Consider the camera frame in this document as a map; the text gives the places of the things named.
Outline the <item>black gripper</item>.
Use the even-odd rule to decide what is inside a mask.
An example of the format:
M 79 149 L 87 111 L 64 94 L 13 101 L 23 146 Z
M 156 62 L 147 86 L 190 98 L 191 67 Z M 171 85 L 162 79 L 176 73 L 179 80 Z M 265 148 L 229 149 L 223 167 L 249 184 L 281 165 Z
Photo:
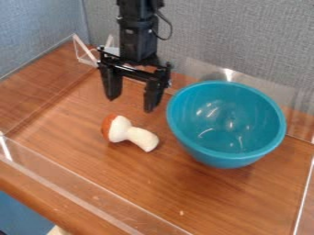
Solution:
M 158 17 L 142 20 L 122 17 L 118 23 L 119 55 L 112 55 L 102 46 L 98 47 L 98 68 L 104 93 L 111 101 L 119 97 L 124 76 L 146 82 L 143 110 L 150 113 L 160 103 L 171 72 L 170 64 L 158 64 Z

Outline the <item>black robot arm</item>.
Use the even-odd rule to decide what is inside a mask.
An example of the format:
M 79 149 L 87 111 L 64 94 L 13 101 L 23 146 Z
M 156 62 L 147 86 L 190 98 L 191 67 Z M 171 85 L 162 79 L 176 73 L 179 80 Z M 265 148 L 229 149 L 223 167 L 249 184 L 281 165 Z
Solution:
M 116 0 L 119 6 L 119 55 L 114 55 L 98 46 L 98 69 L 102 76 L 104 94 L 112 101 L 123 91 L 123 78 L 146 82 L 143 110 L 150 113 L 159 105 L 164 89 L 171 86 L 172 65 L 164 65 L 158 59 L 158 19 L 172 23 L 160 13 L 164 0 Z

